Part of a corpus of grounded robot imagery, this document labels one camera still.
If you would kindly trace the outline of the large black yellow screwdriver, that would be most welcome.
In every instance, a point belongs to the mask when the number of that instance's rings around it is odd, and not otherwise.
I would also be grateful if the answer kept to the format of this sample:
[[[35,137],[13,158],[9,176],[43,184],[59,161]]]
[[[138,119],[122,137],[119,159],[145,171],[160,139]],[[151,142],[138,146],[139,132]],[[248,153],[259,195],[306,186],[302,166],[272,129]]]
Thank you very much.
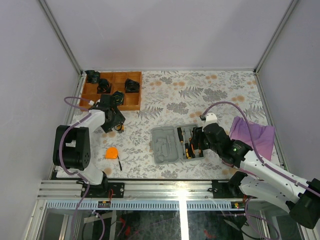
[[[191,154],[190,154],[189,144],[186,142],[186,143],[184,144],[184,147],[185,147],[185,156],[186,156],[186,158],[187,158],[187,159],[191,159],[192,156],[191,156]]]

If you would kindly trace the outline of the small black yellow screwdriver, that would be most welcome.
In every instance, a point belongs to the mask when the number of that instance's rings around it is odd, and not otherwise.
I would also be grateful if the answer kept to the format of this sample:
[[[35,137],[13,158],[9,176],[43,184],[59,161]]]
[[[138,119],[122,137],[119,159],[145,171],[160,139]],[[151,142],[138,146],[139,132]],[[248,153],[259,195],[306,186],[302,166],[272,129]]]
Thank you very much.
[[[177,128],[177,134],[184,152],[188,151],[188,142],[181,127]]]

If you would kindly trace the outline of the orange tape measure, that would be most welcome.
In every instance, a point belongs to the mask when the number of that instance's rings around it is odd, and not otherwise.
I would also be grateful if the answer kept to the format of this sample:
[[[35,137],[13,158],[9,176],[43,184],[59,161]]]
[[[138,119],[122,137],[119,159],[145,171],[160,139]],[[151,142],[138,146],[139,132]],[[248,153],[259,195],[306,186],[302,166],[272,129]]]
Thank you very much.
[[[109,147],[105,152],[105,159],[118,159],[119,158],[119,152],[116,147]]]

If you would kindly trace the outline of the grey plastic tool case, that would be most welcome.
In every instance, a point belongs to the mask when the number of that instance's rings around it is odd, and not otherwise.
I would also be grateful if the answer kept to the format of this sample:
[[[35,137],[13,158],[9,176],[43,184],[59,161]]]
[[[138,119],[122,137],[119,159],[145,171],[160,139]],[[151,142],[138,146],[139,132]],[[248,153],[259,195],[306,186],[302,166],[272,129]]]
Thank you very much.
[[[179,161],[189,162],[195,160],[203,160],[205,154],[199,153],[195,150],[195,158],[186,158],[182,145],[179,141],[177,128],[181,127],[184,131],[186,141],[189,144],[190,132],[189,129],[198,127],[198,124],[180,124],[180,125],[166,125],[158,126],[151,130],[150,146],[153,150],[154,163],[157,165],[173,164]]]

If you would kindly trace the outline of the orange black pliers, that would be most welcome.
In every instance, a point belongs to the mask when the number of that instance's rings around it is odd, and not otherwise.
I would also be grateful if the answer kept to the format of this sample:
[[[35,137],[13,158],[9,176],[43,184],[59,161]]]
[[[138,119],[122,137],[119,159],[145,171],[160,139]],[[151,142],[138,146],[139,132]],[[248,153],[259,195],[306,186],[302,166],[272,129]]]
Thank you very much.
[[[196,155],[195,155],[195,150],[194,150],[194,138],[193,138],[193,129],[192,128],[189,129],[189,147],[188,147],[188,150],[189,150],[189,155],[192,158],[195,158]]]

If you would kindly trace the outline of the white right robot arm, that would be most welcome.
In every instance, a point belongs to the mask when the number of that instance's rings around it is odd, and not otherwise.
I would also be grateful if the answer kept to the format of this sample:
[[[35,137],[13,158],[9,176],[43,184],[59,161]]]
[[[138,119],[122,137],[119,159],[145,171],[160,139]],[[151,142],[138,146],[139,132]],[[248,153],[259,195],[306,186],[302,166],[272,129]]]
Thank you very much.
[[[194,149],[211,150],[228,165],[245,171],[241,180],[228,184],[231,196],[262,199],[289,213],[301,226],[316,226],[320,219],[319,179],[308,181],[259,157],[250,145],[230,139],[217,123],[195,127],[190,142]]]

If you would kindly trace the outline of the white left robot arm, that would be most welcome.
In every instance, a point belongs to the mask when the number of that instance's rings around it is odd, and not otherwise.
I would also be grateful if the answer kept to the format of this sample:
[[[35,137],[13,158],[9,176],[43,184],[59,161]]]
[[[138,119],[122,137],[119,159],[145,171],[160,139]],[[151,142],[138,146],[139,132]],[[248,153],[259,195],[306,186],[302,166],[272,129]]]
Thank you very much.
[[[69,176],[78,175],[85,186],[92,186],[93,193],[98,197],[105,197],[110,190],[108,177],[91,162],[90,134],[98,128],[105,133],[120,131],[126,119],[113,95],[104,94],[97,101],[67,96],[64,102],[85,111],[86,115],[74,124],[57,127],[53,163]]]

